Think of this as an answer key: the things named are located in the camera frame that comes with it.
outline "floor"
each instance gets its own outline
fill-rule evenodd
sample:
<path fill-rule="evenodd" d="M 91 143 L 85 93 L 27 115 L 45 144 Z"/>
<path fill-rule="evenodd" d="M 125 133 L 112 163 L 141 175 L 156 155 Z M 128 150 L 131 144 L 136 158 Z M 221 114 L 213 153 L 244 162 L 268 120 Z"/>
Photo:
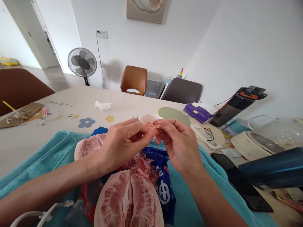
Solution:
<path fill-rule="evenodd" d="M 62 72 L 60 66 L 50 67 L 46 69 L 38 69 L 27 66 L 0 66 L 3 68 L 23 68 L 35 75 L 39 80 L 53 89 L 55 92 L 59 92 L 77 85 L 85 84 L 84 79 L 76 75 L 66 74 Z"/>

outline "table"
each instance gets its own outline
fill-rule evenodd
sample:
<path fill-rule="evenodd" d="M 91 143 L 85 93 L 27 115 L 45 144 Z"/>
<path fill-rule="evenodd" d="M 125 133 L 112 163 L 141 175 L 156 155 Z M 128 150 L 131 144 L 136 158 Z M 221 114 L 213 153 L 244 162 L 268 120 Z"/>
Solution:
<path fill-rule="evenodd" d="M 100 111 L 95 107 L 95 101 L 112 105 L 109 111 Z M 161 107 L 182 111 L 185 106 L 181 103 L 85 85 L 69 88 L 37 102 L 45 105 L 57 103 L 60 114 L 55 116 L 55 119 L 45 121 L 44 126 L 40 125 L 42 116 L 38 113 L 34 117 L 36 119 L 21 127 L 0 129 L 0 178 L 34 154 L 59 130 L 91 134 L 99 126 L 108 128 L 133 117 L 139 118 L 143 114 L 156 114 Z M 198 143 L 209 154 L 212 152 L 205 143 L 200 140 Z M 245 162 L 243 158 L 234 158 L 232 161 L 236 165 Z M 258 191 L 273 208 L 274 213 L 271 216 L 279 226 L 299 226 L 299 222 L 303 223 L 302 216 L 294 209 L 277 201 L 268 192 L 259 189 Z"/>

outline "cable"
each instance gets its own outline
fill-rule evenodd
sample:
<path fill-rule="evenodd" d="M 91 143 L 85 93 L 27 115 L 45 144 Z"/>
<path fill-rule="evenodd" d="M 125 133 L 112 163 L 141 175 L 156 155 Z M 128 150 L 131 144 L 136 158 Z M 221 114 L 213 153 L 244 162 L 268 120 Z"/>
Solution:
<path fill-rule="evenodd" d="M 39 217 L 42 218 L 43 216 L 45 216 L 46 212 L 41 212 L 41 211 L 30 211 L 30 212 L 26 212 L 22 215 L 20 215 L 16 220 L 14 220 L 14 222 L 10 225 L 10 227 L 16 227 L 18 225 L 18 223 L 27 217 Z M 51 215 L 47 216 L 45 218 L 46 222 L 49 222 L 51 220 Z"/>
<path fill-rule="evenodd" d="M 39 224 L 37 225 L 37 227 L 42 227 L 44 222 L 46 222 L 46 219 L 49 215 L 51 215 L 51 212 L 53 212 L 53 210 L 56 207 L 70 207 L 74 205 L 74 202 L 72 200 L 67 200 L 65 203 L 55 203 L 45 214 L 44 216 L 41 218 L 41 221 L 39 222 Z"/>
<path fill-rule="evenodd" d="M 98 46 L 98 54 L 99 54 L 100 65 L 101 65 L 101 69 L 102 69 L 103 88 L 104 88 L 104 75 L 103 75 L 103 68 L 102 68 L 101 57 L 100 57 L 100 51 L 99 51 L 98 33 L 99 33 L 99 31 L 96 32 L 96 40 L 97 40 L 97 46 Z"/>
<path fill-rule="evenodd" d="M 238 92 L 234 93 L 233 96 L 231 96 L 230 98 L 226 99 L 225 101 L 223 101 L 223 102 L 221 102 L 221 103 L 218 103 L 217 105 L 220 105 L 220 104 L 226 102 L 227 100 L 229 100 L 229 99 L 231 99 L 232 97 L 234 97 L 237 93 L 238 93 Z"/>

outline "brown leather chair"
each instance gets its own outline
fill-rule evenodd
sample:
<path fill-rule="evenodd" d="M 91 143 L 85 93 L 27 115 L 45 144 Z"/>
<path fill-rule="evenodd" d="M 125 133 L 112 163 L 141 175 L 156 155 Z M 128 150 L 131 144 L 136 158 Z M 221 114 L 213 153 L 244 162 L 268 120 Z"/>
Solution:
<path fill-rule="evenodd" d="M 126 66 L 122 80 L 121 80 L 121 91 L 134 95 L 144 96 L 147 86 L 147 69 L 139 68 L 135 66 Z M 136 89 L 140 92 L 130 92 L 127 89 Z"/>
<path fill-rule="evenodd" d="M 0 116 L 12 112 L 2 100 L 19 109 L 55 92 L 29 71 L 21 68 L 0 70 Z"/>

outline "electric fan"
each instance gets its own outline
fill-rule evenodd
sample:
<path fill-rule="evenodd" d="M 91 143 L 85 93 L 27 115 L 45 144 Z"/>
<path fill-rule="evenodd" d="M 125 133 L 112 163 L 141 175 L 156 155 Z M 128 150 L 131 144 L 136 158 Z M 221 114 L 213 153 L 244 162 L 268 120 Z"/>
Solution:
<path fill-rule="evenodd" d="M 85 48 L 75 48 L 68 55 L 68 66 L 74 74 L 83 77 L 85 85 L 89 86 L 87 78 L 96 71 L 96 58 Z"/>

